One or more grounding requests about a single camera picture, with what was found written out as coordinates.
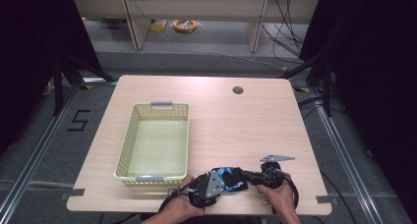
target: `hand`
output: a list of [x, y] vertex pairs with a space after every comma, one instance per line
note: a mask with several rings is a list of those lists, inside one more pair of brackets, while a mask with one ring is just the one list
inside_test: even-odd
[[262, 205], [272, 205], [282, 223], [300, 223], [294, 207], [293, 191], [287, 181], [284, 180], [277, 189], [257, 185], [257, 191], [267, 196], [268, 199], [263, 200]]
[[[193, 176], [187, 175], [184, 178], [184, 181], [181, 184], [181, 187], [190, 183], [194, 179]], [[203, 208], [197, 208], [193, 206], [186, 194], [175, 197], [173, 200], [169, 201], [166, 204], [163, 210], [151, 217], [150, 219], [144, 221], [144, 224], [176, 224], [181, 223], [194, 216], [203, 216], [205, 215], [205, 210]]]

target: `metal frame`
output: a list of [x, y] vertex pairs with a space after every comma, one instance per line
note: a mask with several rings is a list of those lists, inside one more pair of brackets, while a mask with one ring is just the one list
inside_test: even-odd
[[[316, 88], [312, 88], [312, 94], [314, 97], [320, 96]], [[368, 188], [366, 187], [362, 177], [356, 169], [356, 166], [350, 157], [349, 152], [347, 151], [346, 146], [344, 145], [332, 118], [328, 116], [325, 109], [321, 106], [321, 102], [316, 101], [316, 104], [319, 105], [319, 115], [322, 118], [323, 124], [328, 131], [328, 135], [334, 145], [344, 171], [346, 172], [350, 185], [357, 195], [359, 203], [361, 204], [368, 221], [370, 223], [384, 223], [382, 215], [378, 211], [374, 199], [371, 197], [370, 193], [368, 192]]]
[[45, 133], [40, 139], [39, 143], [36, 145], [33, 153], [30, 156], [27, 164], [25, 165], [23, 171], [19, 175], [19, 178], [15, 181], [11, 190], [9, 190], [6, 198], [3, 200], [0, 206], [0, 223], [8, 223], [12, 217], [13, 212], [15, 211], [19, 201], [25, 193], [25, 190], [28, 187], [30, 179], [33, 177], [37, 167], [39, 166], [42, 158], [49, 147], [55, 133], [61, 124], [62, 119], [64, 118], [68, 106], [71, 103], [71, 100], [74, 98], [78, 92], [79, 85], [72, 85], [70, 90], [66, 94], [64, 99], [64, 104], [62, 109], [53, 116], [51, 122], [49, 123]]

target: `plastic basket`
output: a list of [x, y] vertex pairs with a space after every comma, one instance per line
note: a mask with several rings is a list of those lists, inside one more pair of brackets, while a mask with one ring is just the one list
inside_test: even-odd
[[180, 184], [187, 174], [189, 105], [135, 104], [114, 177], [126, 185]]

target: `wooden table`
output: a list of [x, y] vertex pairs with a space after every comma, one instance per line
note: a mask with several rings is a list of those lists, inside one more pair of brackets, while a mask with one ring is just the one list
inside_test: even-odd
[[[244, 92], [233, 92], [235, 86]], [[137, 102], [185, 101], [190, 104], [188, 173], [201, 175], [214, 167], [261, 171], [268, 154], [290, 155], [280, 162], [300, 193], [300, 215], [328, 215], [327, 196], [291, 85], [287, 80], [123, 76], [109, 101], [74, 189], [73, 211], [157, 212], [163, 198], [150, 198], [113, 177], [122, 141]], [[245, 192], [220, 196], [207, 214], [269, 215], [265, 198], [249, 186]]]

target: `metal bracket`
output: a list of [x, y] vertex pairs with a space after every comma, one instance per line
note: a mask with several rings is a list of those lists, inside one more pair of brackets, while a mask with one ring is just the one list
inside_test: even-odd
[[286, 160], [294, 160], [295, 157], [292, 156], [281, 156], [281, 155], [273, 155], [269, 154], [260, 159], [262, 162], [278, 162], [278, 161], [286, 161]]

